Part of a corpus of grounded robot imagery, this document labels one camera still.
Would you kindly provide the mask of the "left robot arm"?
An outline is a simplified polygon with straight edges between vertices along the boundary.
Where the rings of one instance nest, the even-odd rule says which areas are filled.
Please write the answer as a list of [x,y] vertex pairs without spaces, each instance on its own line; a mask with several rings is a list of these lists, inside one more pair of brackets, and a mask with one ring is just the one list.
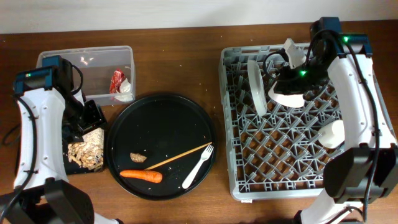
[[75,88],[77,66],[60,55],[18,73],[14,99],[21,114],[21,148],[14,190],[1,196],[10,223],[120,223],[96,213],[88,194],[69,183],[63,148],[107,121],[100,105]]

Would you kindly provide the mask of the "red snack wrapper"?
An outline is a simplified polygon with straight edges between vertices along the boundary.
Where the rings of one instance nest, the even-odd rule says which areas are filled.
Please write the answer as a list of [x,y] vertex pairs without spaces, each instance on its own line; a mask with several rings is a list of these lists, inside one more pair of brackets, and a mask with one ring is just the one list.
[[121,88],[121,84],[123,83],[123,81],[126,79],[124,73],[122,70],[120,69],[116,69],[113,73],[113,76],[111,78],[111,83],[109,86],[109,92],[111,94],[113,93],[119,93],[120,92],[120,88]]

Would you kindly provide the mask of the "pink bowl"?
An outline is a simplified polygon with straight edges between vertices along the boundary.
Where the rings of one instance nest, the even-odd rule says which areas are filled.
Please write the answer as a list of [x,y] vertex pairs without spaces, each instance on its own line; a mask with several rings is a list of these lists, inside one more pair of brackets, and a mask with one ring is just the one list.
[[268,91],[269,97],[274,100],[276,103],[287,106],[291,108],[300,108],[304,106],[305,100],[303,95],[283,95],[280,93],[276,93],[274,88],[277,83],[274,83],[271,89]]

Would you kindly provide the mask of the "brown food chunk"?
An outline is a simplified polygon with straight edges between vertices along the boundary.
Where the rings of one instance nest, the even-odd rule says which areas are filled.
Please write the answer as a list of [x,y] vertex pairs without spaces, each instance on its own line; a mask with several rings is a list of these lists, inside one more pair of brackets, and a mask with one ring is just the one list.
[[143,163],[147,158],[139,153],[130,153],[130,158],[133,162]]

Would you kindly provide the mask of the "food scraps pile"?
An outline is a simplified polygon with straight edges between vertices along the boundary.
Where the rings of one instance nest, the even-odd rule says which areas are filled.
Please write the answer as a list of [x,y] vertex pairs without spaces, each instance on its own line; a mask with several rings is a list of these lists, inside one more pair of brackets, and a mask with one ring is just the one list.
[[104,130],[97,128],[83,135],[83,142],[68,145],[68,161],[79,168],[97,172],[104,166]]

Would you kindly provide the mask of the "white tissue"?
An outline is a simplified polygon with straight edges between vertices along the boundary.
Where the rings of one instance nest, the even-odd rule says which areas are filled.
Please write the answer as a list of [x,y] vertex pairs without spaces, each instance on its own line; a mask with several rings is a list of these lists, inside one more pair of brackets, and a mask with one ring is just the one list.
[[134,99],[131,93],[131,84],[127,78],[114,87],[114,93],[116,94],[114,99],[117,101],[129,102]]

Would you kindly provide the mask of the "grey plate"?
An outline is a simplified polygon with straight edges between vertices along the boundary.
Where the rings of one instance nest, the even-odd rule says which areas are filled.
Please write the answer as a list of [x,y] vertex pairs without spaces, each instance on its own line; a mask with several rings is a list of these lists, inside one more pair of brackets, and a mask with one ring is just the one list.
[[260,68],[255,60],[248,60],[247,70],[255,109],[259,116],[264,116],[267,113],[267,101]]

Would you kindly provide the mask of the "white cup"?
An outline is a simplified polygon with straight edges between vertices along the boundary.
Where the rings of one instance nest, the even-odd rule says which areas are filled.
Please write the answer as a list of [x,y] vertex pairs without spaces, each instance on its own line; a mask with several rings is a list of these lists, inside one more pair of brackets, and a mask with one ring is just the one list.
[[319,143],[323,147],[334,149],[345,140],[345,129],[342,120],[333,121],[319,130]]

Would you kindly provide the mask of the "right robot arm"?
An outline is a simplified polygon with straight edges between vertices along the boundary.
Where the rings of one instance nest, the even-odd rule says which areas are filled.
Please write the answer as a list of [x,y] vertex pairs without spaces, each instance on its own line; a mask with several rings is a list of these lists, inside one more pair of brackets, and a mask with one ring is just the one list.
[[280,50],[289,66],[279,70],[269,90],[276,102],[292,106],[306,92],[331,81],[338,97],[345,150],[323,171],[323,191],[295,216],[297,223],[338,223],[357,211],[368,214],[373,201],[397,184],[397,139],[373,73],[366,34],[344,33],[337,17],[322,17],[310,27],[307,52],[287,41]]

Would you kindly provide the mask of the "orange carrot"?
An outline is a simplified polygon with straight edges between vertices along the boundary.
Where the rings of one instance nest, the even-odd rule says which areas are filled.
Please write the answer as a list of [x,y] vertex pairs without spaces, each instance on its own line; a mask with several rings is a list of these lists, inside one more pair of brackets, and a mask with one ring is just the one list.
[[163,175],[160,172],[152,170],[124,170],[119,174],[122,177],[141,179],[156,184],[160,183],[163,179]]

